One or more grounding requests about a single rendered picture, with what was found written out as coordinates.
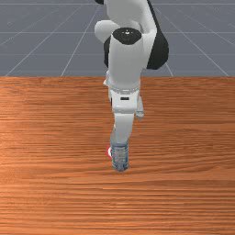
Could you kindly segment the clear plastic bottle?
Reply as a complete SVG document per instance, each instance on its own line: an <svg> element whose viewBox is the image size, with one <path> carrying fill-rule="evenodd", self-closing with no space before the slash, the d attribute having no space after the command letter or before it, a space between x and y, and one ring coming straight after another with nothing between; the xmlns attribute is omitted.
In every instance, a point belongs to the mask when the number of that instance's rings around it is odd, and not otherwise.
<svg viewBox="0 0 235 235"><path fill-rule="evenodd" d="M118 172L124 172L129 168L129 142L118 143L110 141L112 167Z"/></svg>

